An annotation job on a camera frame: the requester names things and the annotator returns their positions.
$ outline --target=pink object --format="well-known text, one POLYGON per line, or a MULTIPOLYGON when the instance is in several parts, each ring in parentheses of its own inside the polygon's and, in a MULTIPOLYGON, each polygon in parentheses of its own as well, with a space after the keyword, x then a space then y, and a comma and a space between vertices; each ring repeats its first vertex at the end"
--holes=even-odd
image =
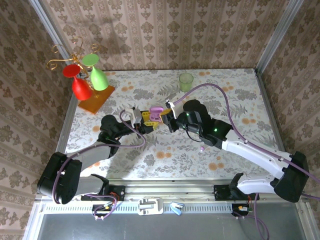
POLYGON ((164 108, 162 106, 153 106, 150 107, 149 112, 150 116, 149 119, 152 122, 159 122, 161 123, 161 116, 160 114, 164 111, 164 108))

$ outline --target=table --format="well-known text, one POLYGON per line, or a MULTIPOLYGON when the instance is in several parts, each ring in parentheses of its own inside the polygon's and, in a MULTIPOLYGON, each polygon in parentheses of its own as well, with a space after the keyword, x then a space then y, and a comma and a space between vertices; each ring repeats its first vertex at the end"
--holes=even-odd
MULTIPOLYGON (((77 107, 70 130, 66 152, 74 152, 94 143, 100 132, 103 116, 112 114, 119 120, 124 108, 148 110, 151 106, 165 107, 168 96, 174 99, 184 93, 179 91, 178 77, 182 73, 194 76, 193 87, 214 83, 228 96, 232 118, 239 131, 249 139, 278 149, 260 88, 253 69, 193 69, 193 70, 144 70, 107 72, 114 93, 96 115, 77 107)), ((186 101, 197 99, 209 114, 229 123, 226 103, 213 87, 201 87, 186 101)), ((256 164, 230 152, 192 141, 183 130, 170 133, 163 123, 146 137, 140 148, 122 148, 109 159, 95 163, 81 176, 92 173, 108 179, 167 179, 213 178, 232 179, 237 173, 263 174, 256 164)), ((125 136, 122 144, 141 142, 136 134, 125 136)))

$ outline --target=patterned wallpaper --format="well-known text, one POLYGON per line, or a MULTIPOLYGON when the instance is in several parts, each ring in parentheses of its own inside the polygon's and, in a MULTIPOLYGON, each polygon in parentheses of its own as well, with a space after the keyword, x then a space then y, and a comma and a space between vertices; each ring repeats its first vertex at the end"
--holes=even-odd
MULTIPOLYGON (((305 0, 263 73, 287 151, 307 156, 320 178, 320 1, 305 0)), ((306 192, 320 196, 309 180, 306 192)), ((312 200, 320 227, 320 202, 312 200)))
POLYGON ((102 45, 104 70, 255 68, 288 2, 43 1, 70 49, 102 45))
POLYGON ((0 1, 0 36, 0 239, 16 240, 56 149, 71 84, 46 69, 53 43, 28 1, 0 1))

